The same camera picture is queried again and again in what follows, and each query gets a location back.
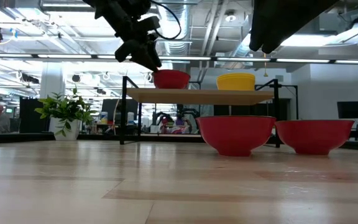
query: white column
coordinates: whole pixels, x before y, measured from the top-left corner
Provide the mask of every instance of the white column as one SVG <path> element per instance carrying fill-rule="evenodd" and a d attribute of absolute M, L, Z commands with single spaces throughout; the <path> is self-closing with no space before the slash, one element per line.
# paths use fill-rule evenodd
<path fill-rule="evenodd" d="M 66 76 L 61 62 L 44 62 L 42 68 L 40 98 L 52 96 L 52 93 L 65 94 Z"/>

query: wall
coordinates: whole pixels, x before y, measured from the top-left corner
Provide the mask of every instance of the wall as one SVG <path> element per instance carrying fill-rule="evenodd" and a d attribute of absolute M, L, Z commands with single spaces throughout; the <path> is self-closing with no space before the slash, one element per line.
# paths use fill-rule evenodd
<path fill-rule="evenodd" d="M 305 65 L 291 80 L 299 86 L 301 119 L 338 119 L 338 101 L 358 101 L 358 65 Z"/>

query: red bowl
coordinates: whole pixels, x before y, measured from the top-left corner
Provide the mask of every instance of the red bowl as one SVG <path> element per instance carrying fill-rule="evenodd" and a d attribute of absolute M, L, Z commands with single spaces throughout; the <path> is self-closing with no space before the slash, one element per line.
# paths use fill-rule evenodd
<path fill-rule="evenodd" d="M 222 156 L 250 156 L 269 140 L 275 121 L 268 116 L 197 118 L 203 139 Z"/>
<path fill-rule="evenodd" d="M 153 73 L 156 88 L 184 89 L 189 84 L 190 75 L 176 70 L 159 70 Z"/>
<path fill-rule="evenodd" d="M 298 154 L 328 155 L 348 139 L 354 121 L 278 121 L 280 139 Z"/>

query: potted plant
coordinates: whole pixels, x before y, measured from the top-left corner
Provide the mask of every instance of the potted plant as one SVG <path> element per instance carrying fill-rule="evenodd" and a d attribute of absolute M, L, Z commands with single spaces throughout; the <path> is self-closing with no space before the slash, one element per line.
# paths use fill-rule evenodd
<path fill-rule="evenodd" d="M 73 89 L 71 96 L 52 94 L 53 97 L 39 99 L 44 107 L 36 108 L 35 111 L 41 114 L 41 119 L 51 118 L 50 125 L 54 126 L 56 140 L 74 141 L 78 137 L 81 122 L 91 124 L 91 114 L 97 111 L 92 111 L 92 104 L 85 103 L 82 97 L 77 95 L 77 88 Z"/>

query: white pot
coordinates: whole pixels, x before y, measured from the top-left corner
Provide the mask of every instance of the white pot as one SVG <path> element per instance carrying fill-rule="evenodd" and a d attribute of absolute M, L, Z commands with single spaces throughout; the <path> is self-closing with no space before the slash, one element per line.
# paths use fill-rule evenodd
<path fill-rule="evenodd" d="M 56 141 L 75 141 L 77 140 L 78 134 L 80 133 L 80 124 L 81 121 L 74 120 L 73 122 L 69 122 L 71 126 L 71 131 L 67 131 L 65 129 L 66 137 L 62 134 L 56 135 L 57 131 L 62 130 L 62 128 L 58 128 L 59 126 L 63 126 L 65 123 L 60 123 L 60 119 L 58 118 L 50 118 L 49 131 L 53 132 L 55 135 Z"/>

